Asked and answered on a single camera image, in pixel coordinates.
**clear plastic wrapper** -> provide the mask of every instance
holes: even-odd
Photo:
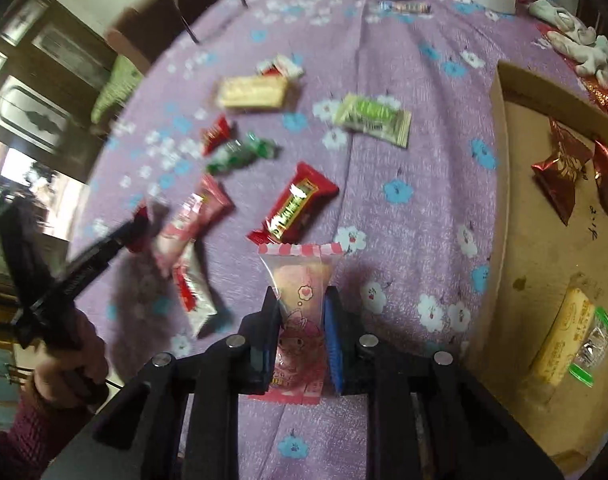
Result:
[[[341,246],[262,244],[258,252],[273,279],[283,327],[271,388],[255,398],[283,404],[317,404],[327,361],[324,293],[343,254]]]

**yellow candy bar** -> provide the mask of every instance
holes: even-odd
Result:
[[[289,80],[282,76],[229,77],[222,81],[217,103],[224,108],[281,108]]]

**floral tablecloth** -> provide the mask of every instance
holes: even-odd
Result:
[[[196,136],[219,111],[213,86],[251,75],[278,53],[306,74],[297,109],[236,117],[282,147],[221,182],[236,209],[203,240],[219,314],[191,336],[171,284],[145,256],[121,254],[78,305],[106,340],[127,380],[156,352],[185,356],[236,331],[258,310],[269,277],[245,238],[304,160],[340,187],[305,236],[346,250],[333,282],[368,330],[402,348],[465,350],[485,290],[495,211],[496,160],[488,90],[509,59],[585,96],[535,22],[469,0],[422,0],[433,12],[384,12],[378,0],[220,0],[158,60],[102,153],[72,242],[77,253],[127,219],[142,197],[177,208],[204,161]],[[331,125],[347,92],[413,114],[407,150]],[[366,402],[328,392],[318,406],[241,399],[242,479],[365,476]]]

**pink candy wrapper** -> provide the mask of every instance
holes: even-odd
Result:
[[[170,275],[173,264],[191,239],[232,207],[233,203],[217,181],[208,174],[204,175],[195,192],[153,241],[153,256],[162,276],[167,278]]]
[[[279,333],[273,382],[259,400],[318,404],[324,386],[324,293],[342,256],[340,244],[261,244],[261,260],[280,300]]]

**cardboard box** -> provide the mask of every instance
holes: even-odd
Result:
[[[588,179],[577,183],[568,227],[530,166],[552,153],[549,116],[592,150],[597,136],[608,146],[608,115],[502,61],[490,99],[498,158],[495,238],[487,294],[466,365],[569,474],[588,465],[608,433],[608,355],[594,373],[593,388],[568,375],[545,409],[525,402],[519,385],[572,275],[586,275],[586,293],[592,292],[591,299],[608,312],[608,216],[599,203],[592,161],[586,165]]]

